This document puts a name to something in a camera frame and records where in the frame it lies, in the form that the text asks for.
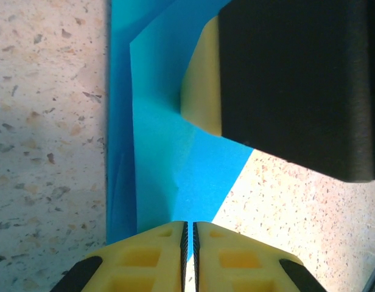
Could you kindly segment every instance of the speckled floor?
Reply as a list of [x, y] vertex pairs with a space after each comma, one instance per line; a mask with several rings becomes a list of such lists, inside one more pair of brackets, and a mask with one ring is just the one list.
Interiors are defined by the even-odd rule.
[[[104, 244], [106, 15], [0, 0], [0, 292], [47, 291]], [[259, 151], [214, 222], [295, 253], [328, 291], [360, 291], [375, 265], [375, 182]]]

